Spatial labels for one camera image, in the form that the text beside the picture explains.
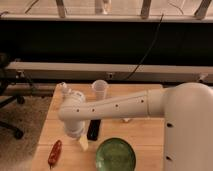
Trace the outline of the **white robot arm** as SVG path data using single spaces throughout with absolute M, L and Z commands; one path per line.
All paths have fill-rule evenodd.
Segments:
M 183 83 L 93 102 L 71 91 L 58 117 L 73 138 L 87 120 L 164 118 L 163 171 L 213 171 L 213 89 L 207 85 Z

